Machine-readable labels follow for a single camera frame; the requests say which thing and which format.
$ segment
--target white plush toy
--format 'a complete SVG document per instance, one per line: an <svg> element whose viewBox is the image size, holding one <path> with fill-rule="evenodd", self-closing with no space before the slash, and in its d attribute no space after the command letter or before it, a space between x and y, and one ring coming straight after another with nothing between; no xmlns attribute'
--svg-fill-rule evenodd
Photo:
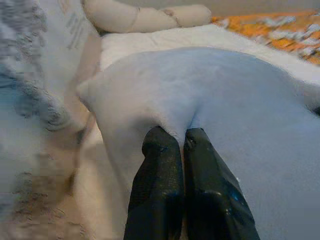
<svg viewBox="0 0 320 240"><path fill-rule="evenodd" d="M88 19L98 28L113 33L150 33L172 28L189 28L211 22L204 5L174 6L157 10L130 6L115 0L84 0Z"/></svg>

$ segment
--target plush toy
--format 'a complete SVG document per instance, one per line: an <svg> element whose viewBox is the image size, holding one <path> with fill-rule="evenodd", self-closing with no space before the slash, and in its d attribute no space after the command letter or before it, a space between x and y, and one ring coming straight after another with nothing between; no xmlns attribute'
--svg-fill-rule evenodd
<svg viewBox="0 0 320 240"><path fill-rule="evenodd" d="M84 0L88 19L99 29L113 33L150 33L172 28L189 28L211 22L204 5L174 6L157 10L130 6L115 0Z"/></svg>

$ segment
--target bedsheet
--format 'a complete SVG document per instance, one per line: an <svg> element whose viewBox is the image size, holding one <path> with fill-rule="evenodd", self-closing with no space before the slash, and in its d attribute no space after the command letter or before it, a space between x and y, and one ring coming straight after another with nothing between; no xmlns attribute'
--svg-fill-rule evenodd
<svg viewBox="0 0 320 240"><path fill-rule="evenodd" d="M314 64L287 52L271 49L215 24L153 33L107 34L102 39L100 68L104 70L115 61L134 53L192 46L215 47L252 54L309 83L311 89L314 85L320 86L320 68ZM121 240L128 207L125 199L129 194L122 190L130 188L131 180L119 173L126 166L108 159L101 133L96 125L83 144L79 154L74 194L80 201L78 204L86 221L85 227L91 238Z"/></svg>
<svg viewBox="0 0 320 240"><path fill-rule="evenodd" d="M268 47L286 51L320 67L320 12L315 10L213 17L228 31Z"/></svg>

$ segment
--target orange fabric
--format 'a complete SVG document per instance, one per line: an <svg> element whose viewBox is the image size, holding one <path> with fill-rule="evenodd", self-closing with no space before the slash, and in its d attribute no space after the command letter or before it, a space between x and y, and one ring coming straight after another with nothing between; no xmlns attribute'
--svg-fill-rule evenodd
<svg viewBox="0 0 320 240"><path fill-rule="evenodd" d="M214 16L212 22L320 66L320 13L317 11Z"/></svg>

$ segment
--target crumpled white fabric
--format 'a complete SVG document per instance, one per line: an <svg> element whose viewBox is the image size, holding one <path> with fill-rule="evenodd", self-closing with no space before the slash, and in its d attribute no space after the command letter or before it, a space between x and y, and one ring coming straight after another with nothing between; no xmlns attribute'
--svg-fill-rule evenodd
<svg viewBox="0 0 320 240"><path fill-rule="evenodd" d="M182 146L188 128L202 127L241 179L261 239L298 240L316 236L320 222L320 118L301 87L253 56L194 47L123 58L78 94L96 116L109 161L121 166L116 190L125 206L146 133L160 125ZM125 217L117 221L124 231Z"/></svg>

